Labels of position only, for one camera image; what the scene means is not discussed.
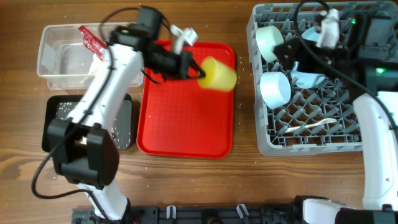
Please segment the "large light blue plate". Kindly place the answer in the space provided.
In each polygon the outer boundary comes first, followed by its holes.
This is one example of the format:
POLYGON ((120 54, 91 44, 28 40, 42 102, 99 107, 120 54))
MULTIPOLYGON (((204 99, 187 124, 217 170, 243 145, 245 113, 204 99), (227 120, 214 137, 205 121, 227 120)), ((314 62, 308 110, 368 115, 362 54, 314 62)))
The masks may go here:
MULTIPOLYGON (((302 34, 302 38, 305 40, 317 42, 320 34, 315 31, 315 28, 309 28, 302 34)), ((319 73, 306 73, 298 71, 299 62, 295 61, 294 66, 290 72, 292 80, 296 81, 295 84, 302 89, 309 89, 316 85, 319 85, 326 76, 319 73)))

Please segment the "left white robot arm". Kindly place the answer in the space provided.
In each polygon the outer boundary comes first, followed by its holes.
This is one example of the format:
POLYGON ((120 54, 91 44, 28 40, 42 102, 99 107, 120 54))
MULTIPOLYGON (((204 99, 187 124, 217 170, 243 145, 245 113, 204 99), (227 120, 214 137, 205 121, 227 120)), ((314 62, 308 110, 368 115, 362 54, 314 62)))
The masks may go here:
POLYGON ((153 7, 137 12, 136 22, 117 26, 104 37, 106 54, 86 93, 65 119, 53 119, 47 128, 47 160, 89 198, 94 223, 134 223, 131 203, 115 179, 119 151, 111 137, 131 81, 146 69, 166 80, 187 80, 190 69, 198 78, 205 76, 184 50, 198 39, 194 29, 169 24, 153 7))

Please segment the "green bowl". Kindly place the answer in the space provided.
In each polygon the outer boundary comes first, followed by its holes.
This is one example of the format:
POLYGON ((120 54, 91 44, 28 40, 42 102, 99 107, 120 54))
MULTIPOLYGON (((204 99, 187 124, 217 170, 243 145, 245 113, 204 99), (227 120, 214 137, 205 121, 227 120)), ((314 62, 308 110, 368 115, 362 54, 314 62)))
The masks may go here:
POLYGON ((284 43, 284 38, 276 26, 258 28, 256 31, 256 43, 261 56, 266 62, 277 60, 274 48, 284 43))

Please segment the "small light blue bowl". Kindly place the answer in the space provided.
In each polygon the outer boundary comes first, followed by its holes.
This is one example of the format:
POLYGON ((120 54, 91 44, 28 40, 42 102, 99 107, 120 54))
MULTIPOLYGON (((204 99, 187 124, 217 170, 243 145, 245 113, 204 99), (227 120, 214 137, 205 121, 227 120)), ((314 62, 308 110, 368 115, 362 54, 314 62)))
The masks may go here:
POLYGON ((284 106, 290 101, 290 82, 282 72, 266 72, 260 79, 261 96, 269 109, 284 106))

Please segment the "red snack wrapper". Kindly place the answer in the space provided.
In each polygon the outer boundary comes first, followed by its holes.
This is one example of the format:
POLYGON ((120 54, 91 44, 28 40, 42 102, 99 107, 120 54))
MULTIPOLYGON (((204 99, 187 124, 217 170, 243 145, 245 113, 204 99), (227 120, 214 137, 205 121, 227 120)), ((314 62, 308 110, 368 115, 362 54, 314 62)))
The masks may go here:
POLYGON ((80 26, 78 30, 83 36, 83 45, 92 53, 94 53, 102 62, 108 51, 107 45, 95 36, 85 26, 80 26))

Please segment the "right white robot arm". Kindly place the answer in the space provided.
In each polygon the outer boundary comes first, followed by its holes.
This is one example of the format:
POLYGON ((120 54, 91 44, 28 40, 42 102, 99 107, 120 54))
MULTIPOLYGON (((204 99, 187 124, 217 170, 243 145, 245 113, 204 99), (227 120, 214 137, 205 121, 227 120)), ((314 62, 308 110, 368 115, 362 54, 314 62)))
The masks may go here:
POLYGON ((297 219, 302 223, 397 223, 397 92, 378 91, 376 82, 362 84, 332 67, 317 55, 300 29, 297 38, 306 53, 323 67, 319 73, 300 73, 302 89, 318 85, 324 75, 350 82, 363 95, 353 101, 363 141, 365 187, 363 209, 350 208, 325 198, 297 197, 297 219))

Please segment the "yellow cup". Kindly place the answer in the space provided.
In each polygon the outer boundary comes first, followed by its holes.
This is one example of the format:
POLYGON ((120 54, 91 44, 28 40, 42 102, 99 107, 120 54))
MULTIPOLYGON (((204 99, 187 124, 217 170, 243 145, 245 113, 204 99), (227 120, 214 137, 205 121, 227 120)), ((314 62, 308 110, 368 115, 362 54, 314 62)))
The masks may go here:
POLYGON ((202 61, 200 68, 205 72, 205 76, 198 79, 200 87, 225 92, 235 88, 237 74, 230 66, 213 57, 207 57, 202 61))

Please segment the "white plastic spoon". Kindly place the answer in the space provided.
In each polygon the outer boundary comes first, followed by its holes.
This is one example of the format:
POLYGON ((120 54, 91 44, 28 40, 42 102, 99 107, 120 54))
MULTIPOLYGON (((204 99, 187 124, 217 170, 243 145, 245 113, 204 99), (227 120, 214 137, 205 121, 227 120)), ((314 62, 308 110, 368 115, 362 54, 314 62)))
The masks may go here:
POLYGON ((291 132, 294 132, 296 130, 299 130, 300 128, 312 128, 312 127, 317 127, 317 126, 321 126, 321 125, 324 125, 324 124, 330 124, 330 123, 336 123, 336 122, 337 122, 337 120, 335 118, 324 118, 324 119, 322 119, 322 120, 320 120, 320 121, 318 121, 316 123, 313 123, 313 124, 305 124, 305 125, 302 125, 302 126, 296 126, 296 127, 288 128, 285 131, 285 133, 291 133, 291 132))

